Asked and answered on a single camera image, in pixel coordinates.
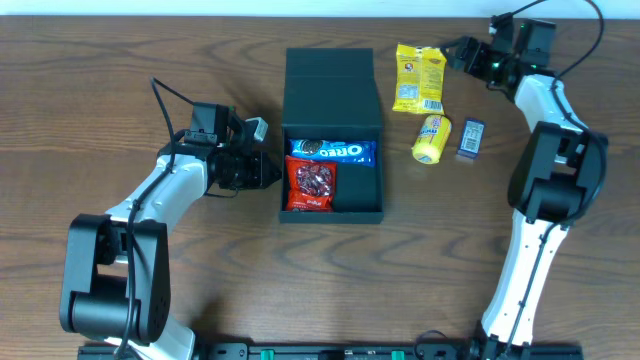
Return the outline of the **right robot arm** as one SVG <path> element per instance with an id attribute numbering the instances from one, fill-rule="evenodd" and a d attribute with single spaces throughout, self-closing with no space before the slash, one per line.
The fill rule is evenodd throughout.
<path id="1" fill-rule="evenodd" d="M 503 92 L 531 136 L 508 186 L 512 234 L 494 296 L 459 359 L 581 359 L 570 343 L 533 341 L 537 305 L 554 256 L 595 201 L 607 172 L 607 140 L 572 112 L 560 77 L 517 53 L 463 36 L 440 46 L 454 69 Z"/>

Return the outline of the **small dark blue box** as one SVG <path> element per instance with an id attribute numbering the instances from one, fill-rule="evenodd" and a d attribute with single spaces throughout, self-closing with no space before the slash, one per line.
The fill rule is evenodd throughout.
<path id="1" fill-rule="evenodd" d="M 466 118 L 461 134 L 457 154 L 469 159 L 475 159 L 480 151 L 485 124 L 474 118 Z"/>

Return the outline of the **blue Oreo cookie pack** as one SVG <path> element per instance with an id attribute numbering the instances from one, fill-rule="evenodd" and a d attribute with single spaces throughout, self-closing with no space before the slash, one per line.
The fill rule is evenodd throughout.
<path id="1" fill-rule="evenodd" d="M 357 164 L 374 167 L 375 141 L 328 141 L 291 139 L 290 155 L 312 161 Z"/>

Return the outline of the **yellow Hacks candy bag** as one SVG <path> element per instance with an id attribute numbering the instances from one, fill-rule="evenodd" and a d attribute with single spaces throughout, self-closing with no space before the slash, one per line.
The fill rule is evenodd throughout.
<path id="1" fill-rule="evenodd" d="M 397 77 L 392 110 L 443 115 L 446 63 L 439 48 L 399 44 L 396 49 Z"/>

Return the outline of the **red Hacks candy bag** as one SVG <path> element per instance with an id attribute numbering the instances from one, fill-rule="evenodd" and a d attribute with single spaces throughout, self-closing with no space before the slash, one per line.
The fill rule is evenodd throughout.
<path id="1" fill-rule="evenodd" d="M 332 212 L 337 164 L 293 156 L 285 158 L 289 179 L 286 211 Z"/>

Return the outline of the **dark green box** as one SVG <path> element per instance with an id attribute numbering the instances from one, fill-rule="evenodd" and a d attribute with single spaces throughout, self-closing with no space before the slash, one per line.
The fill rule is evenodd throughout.
<path id="1" fill-rule="evenodd" d="M 375 165 L 339 163 L 330 212 L 286 209 L 282 175 L 279 220 L 302 224 L 379 224 L 384 217 L 383 114 L 370 48 L 289 48 L 286 51 L 282 153 L 302 140 L 373 141 Z"/>

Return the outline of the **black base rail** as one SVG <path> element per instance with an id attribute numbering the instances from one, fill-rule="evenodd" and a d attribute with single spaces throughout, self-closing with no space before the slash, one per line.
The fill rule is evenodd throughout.
<path id="1" fill-rule="evenodd" d="M 78 348 L 78 360 L 114 359 L 111 345 L 85 345 Z M 217 343 L 197 347 L 191 359 L 211 360 L 457 360 L 505 359 L 480 355 L 480 350 L 464 349 L 462 343 L 422 343 L 414 346 L 258 346 L 244 343 Z M 522 350 L 512 348 L 506 359 L 582 360 L 579 346 L 542 345 Z"/>

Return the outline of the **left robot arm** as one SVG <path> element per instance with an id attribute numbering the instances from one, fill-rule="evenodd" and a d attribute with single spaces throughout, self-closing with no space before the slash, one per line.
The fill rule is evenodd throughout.
<path id="1" fill-rule="evenodd" d="M 125 200 L 71 222 L 59 307 L 63 330 L 114 345 L 115 358 L 193 358 L 195 333 L 170 314 L 169 235 L 212 185 L 237 193 L 265 189 L 281 177 L 263 151 L 167 144 Z"/>

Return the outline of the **yellow Mentos roll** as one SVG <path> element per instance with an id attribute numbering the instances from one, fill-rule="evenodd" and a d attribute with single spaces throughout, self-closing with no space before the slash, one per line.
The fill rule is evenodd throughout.
<path id="1" fill-rule="evenodd" d="M 446 116 L 435 114 L 427 116 L 411 149 L 414 159 L 422 164 L 437 164 L 451 130 L 451 122 Z"/>

